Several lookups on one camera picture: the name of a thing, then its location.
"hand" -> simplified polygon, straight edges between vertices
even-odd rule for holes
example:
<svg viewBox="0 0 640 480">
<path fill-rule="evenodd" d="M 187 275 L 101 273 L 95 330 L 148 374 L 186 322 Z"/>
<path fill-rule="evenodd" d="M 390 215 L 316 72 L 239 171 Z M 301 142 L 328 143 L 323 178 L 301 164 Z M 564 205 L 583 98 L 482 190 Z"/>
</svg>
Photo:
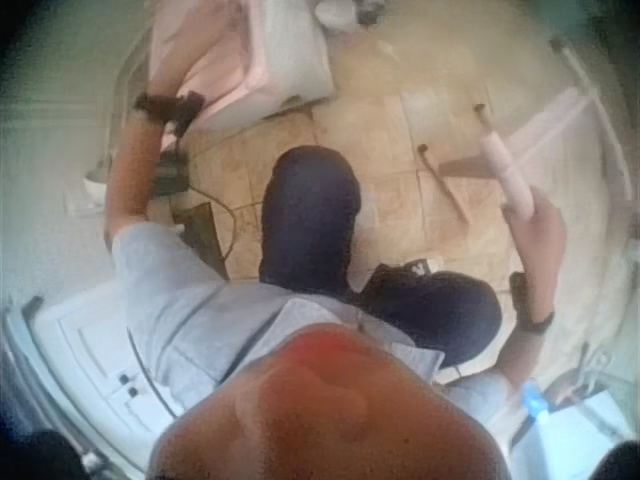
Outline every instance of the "hand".
<svg viewBox="0 0 640 480">
<path fill-rule="evenodd" d="M 542 191 L 531 187 L 535 211 L 522 220 L 508 207 L 503 209 L 524 273 L 533 321 L 543 321 L 552 311 L 567 232 L 560 211 Z"/>
<path fill-rule="evenodd" d="M 201 0 L 187 13 L 178 31 L 169 39 L 171 50 L 154 74 L 149 93 L 174 95 L 187 72 L 213 47 L 225 32 L 235 28 L 240 12 L 227 0 Z"/>
</svg>

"knee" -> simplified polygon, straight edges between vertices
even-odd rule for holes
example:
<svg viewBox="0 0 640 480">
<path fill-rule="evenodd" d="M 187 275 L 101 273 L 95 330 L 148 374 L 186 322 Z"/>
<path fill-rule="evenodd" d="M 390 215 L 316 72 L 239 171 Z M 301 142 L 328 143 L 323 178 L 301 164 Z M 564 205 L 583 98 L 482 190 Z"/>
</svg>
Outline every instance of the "knee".
<svg viewBox="0 0 640 480">
<path fill-rule="evenodd" d="M 273 173 L 286 171 L 313 174 L 319 180 L 340 177 L 355 179 L 349 162 L 336 150 L 318 145 L 302 145 L 280 155 Z"/>
<path fill-rule="evenodd" d="M 502 311 L 493 287 L 483 280 L 452 272 L 433 275 L 442 296 L 455 301 L 448 302 L 456 312 L 455 317 L 472 318 L 485 334 L 497 333 L 502 324 Z"/>
</svg>

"pink handle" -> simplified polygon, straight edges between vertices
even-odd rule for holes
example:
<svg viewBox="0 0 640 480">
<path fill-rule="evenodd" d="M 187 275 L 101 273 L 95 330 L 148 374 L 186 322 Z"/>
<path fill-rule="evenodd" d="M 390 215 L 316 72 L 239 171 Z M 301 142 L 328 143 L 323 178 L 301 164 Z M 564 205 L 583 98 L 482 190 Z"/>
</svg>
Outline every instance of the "pink handle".
<svg viewBox="0 0 640 480">
<path fill-rule="evenodd" d="M 513 161 L 511 152 L 496 132 L 491 132 L 480 140 L 480 145 L 489 168 L 500 182 L 500 186 L 507 198 L 507 204 L 516 214 L 529 220 L 535 210 L 531 188 L 522 177 L 522 173 Z"/>
</svg>

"white cabinet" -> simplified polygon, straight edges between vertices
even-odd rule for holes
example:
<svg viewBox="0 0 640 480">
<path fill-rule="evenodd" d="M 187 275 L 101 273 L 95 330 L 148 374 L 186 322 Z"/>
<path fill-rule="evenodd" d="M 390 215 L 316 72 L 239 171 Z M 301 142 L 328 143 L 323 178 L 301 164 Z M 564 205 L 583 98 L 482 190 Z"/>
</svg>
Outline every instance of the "white cabinet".
<svg viewBox="0 0 640 480">
<path fill-rule="evenodd" d="M 173 419 L 136 361 L 117 286 L 107 283 L 43 310 L 33 331 L 71 401 L 106 441 L 144 469 Z M 169 391 L 155 386 L 169 408 L 182 413 Z"/>
</svg>

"cabinet door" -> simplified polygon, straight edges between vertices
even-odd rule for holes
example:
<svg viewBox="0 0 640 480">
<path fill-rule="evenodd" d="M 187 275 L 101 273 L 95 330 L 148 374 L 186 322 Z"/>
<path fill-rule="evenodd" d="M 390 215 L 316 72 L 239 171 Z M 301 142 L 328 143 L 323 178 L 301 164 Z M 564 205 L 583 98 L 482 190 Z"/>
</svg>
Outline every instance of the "cabinet door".
<svg viewBox="0 0 640 480">
<path fill-rule="evenodd" d="M 109 397 L 109 404 L 125 420 L 129 428 L 141 434 L 157 437 L 173 421 L 173 418 L 158 400 L 142 374 L 134 377 Z"/>
<path fill-rule="evenodd" d="M 133 378 L 140 370 L 127 337 L 117 287 L 103 285 L 68 307 L 55 321 L 79 367 L 101 395 L 110 395 L 122 386 L 123 376 Z"/>
</svg>

